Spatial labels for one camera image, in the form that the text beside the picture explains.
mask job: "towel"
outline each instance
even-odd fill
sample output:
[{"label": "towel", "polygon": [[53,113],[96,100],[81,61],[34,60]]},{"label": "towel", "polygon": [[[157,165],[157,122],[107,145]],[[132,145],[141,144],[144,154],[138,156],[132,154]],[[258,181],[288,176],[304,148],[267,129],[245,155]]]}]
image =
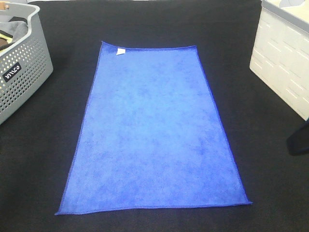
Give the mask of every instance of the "towel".
[{"label": "towel", "polygon": [[251,204],[196,46],[102,43],[59,214]]}]

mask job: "laundry basket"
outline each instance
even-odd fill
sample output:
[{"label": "laundry basket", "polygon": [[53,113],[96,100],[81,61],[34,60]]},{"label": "laundry basket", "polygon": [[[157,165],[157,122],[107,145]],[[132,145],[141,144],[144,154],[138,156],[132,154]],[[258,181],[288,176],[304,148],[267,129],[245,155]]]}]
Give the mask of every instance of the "laundry basket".
[{"label": "laundry basket", "polygon": [[250,68],[309,117],[309,0],[262,1]]},{"label": "laundry basket", "polygon": [[0,124],[14,113],[53,71],[34,5],[0,2],[0,15],[27,19],[27,34],[0,52]]}]

